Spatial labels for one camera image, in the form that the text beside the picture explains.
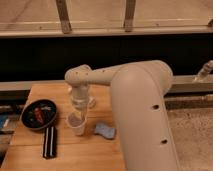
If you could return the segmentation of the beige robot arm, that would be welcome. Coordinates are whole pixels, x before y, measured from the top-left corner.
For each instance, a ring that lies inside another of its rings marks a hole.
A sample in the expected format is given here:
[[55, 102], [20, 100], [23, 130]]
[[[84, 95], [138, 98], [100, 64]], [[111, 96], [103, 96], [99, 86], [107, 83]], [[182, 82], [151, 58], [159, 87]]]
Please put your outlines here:
[[164, 103], [173, 81], [165, 62], [132, 62], [96, 70], [81, 65], [68, 70], [65, 81], [79, 110], [88, 104], [91, 84], [110, 88], [126, 171], [180, 171]]

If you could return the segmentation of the beige cylindrical gripper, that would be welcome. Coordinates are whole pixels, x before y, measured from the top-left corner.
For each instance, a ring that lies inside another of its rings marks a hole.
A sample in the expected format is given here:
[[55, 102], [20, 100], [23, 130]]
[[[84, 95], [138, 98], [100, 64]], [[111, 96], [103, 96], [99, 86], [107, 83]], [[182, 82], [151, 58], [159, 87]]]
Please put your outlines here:
[[89, 103], [89, 87], [88, 86], [77, 86], [71, 89], [71, 102], [72, 105], [79, 110], [81, 120], [86, 119], [87, 106]]

